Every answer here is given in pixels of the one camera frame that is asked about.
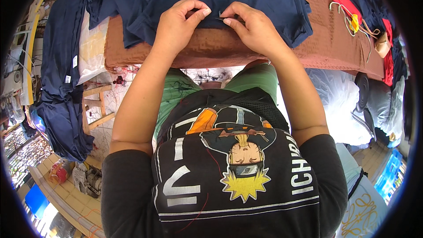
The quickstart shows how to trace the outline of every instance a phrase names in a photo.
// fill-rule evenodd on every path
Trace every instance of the left hand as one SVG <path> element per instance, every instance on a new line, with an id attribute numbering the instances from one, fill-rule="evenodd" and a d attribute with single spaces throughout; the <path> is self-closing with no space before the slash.
<path id="1" fill-rule="evenodd" d="M 186 18 L 187 13 L 193 8 L 199 10 Z M 160 16 L 152 51 L 158 50 L 161 53 L 165 52 L 168 55 L 176 56 L 187 46 L 200 21 L 211 12 L 204 2 L 198 0 L 176 2 Z"/>

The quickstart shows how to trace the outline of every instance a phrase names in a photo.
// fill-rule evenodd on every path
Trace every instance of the brown cloth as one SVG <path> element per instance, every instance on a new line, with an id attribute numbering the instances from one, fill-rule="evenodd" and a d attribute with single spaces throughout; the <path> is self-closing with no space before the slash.
<path id="1" fill-rule="evenodd" d="M 352 37 L 345 26 L 343 13 L 329 10 L 331 0 L 307 0 L 312 12 L 308 15 L 313 35 L 293 51 L 304 67 L 343 70 L 352 74 L 367 73 L 370 78 L 382 80 L 383 59 L 376 53 L 367 36 L 357 32 Z M 151 46 L 140 43 L 124 49 L 120 16 L 109 21 L 104 47 L 105 66 L 115 67 L 142 64 Z M 372 49 L 368 63 L 367 56 Z M 175 68 L 216 68 L 246 65 L 266 57 L 245 46 L 238 35 L 228 29 L 196 29 L 188 45 L 173 61 Z"/>

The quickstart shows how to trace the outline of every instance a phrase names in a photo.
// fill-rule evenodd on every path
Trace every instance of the wooden stool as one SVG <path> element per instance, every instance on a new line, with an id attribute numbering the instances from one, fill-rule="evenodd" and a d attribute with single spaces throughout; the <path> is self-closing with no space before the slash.
<path id="1" fill-rule="evenodd" d="M 112 90 L 112 85 L 107 85 L 103 87 L 96 87 L 92 89 L 85 90 L 82 93 L 82 129 L 85 134 L 90 135 L 90 130 L 98 127 L 99 125 L 105 123 L 109 119 L 115 117 L 115 113 L 112 112 L 106 115 L 106 108 L 104 107 L 104 91 Z M 93 94 L 98 94 L 99 100 L 94 99 L 85 99 L 85 97 L 91 96 Z M 87 110 L 91 107 L 99 107 L 101 111 L 101 118 L 96 119 L 95 121 L 88 124 L 87 119 Z"/>

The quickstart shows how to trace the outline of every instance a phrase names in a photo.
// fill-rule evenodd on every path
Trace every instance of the hand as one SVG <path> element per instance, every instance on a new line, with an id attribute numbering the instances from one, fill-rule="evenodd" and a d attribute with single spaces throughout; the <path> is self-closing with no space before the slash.
<path id="1" fill-rule="evenodd" d="M 251 50 L 269 57 L 275 50 L 279 50 L 281 45 L 287 47 L 272 21 L 260 10 L 245 3 L 233 2 L 220 17 L 234 17 L 235 14 L 245 21 L 245 26 L 233 18 L 224 19 L 223 22 L 234 29 L 242 42 Z"/>
<path id="2" fill-rule="evenodd" d="M 193 8 L 199 9 L 188 18 Z M 176 56 L 187 46 L 194 29 L 212 11 L 198 0 L 180 0 L 163 12 L 157 26 L 153 50 Z"/>

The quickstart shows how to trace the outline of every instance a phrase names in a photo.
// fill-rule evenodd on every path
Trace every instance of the forearm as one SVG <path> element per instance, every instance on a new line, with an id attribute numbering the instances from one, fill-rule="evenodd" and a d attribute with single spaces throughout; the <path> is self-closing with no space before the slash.
<path id="1" fill-rule="evenodd" d="M 112 141 L 151 143 L 166 73 L 173 59 L 174 56 L 153 47 L 119 107 Z"/>
<path id="2" fill-rule="evenodd" d="M 284 43 L 270 53 L 268 57 L 278 75 L 293 137 L 302 144 L 313 134 L 328 134 L 319 94 L 297 56 Z"/>

